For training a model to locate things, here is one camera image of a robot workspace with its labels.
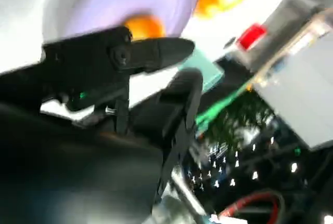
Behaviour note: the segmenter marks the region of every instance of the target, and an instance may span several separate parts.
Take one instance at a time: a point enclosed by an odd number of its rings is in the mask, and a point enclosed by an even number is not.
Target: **green led light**
[[[87,96],[86,93],[80,93],[80,99],[83,99],[83,98],[85,98],[86,96]]]
[[[299,156],[301,154],[301,149],[299,147],[297,147],[296,149],[294,149],[294,153],[296,156]]]

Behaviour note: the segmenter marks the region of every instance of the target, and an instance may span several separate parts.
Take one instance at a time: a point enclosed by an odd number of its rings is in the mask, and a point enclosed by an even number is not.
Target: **green strip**
[[[209,124],[218,116],[218,114],[230,105],[240,94],[242,94],[247,87],[247,83],[243,84],[237,91],[231,93],[228,97],[215,103],[212,107],[200,114],[196,118],[198,132],[203,133],[208,129]]]

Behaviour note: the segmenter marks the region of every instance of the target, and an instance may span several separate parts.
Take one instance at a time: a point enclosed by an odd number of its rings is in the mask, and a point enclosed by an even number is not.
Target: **black mount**
[[[193,49],[179,38],[131,42],[120,27],[44,45],[40,63],[1,75],[0,222],[142,223],[194,139],[202,75],[179,72],[139,110],[129,110],[129,79]],[[40,113],[51,99],[95,110],[73,124]]]

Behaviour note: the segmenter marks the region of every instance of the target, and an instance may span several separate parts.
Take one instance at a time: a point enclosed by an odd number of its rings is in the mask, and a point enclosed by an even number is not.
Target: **white panel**
[[[256,90],[310,146],[333,140],[333,34],[287,58]]]

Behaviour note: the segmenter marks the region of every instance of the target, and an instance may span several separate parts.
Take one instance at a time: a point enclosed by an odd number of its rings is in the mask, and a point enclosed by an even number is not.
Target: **red hose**
[[[274,224],[277,220],[277,215],[279,213],[279,208],[277,206],[276,200],[273,200],[273,211],[271,213],[270,220],[267,222],[267,224]]]
[[[219,213],[219,218],[222,216],[233,216],[236,211],[245,207],[246,205],[258,201],[258,200],[270,200],[273,202],[273,211],[270,217],[270,220],[267,224],[274,224],[277,220],[278,216],[278,206],[275,200],[275,196],[271,192],[259,192],[255,194],[251,194],[249,196],[245,196],[232,205],[228,206],[222,212]]]

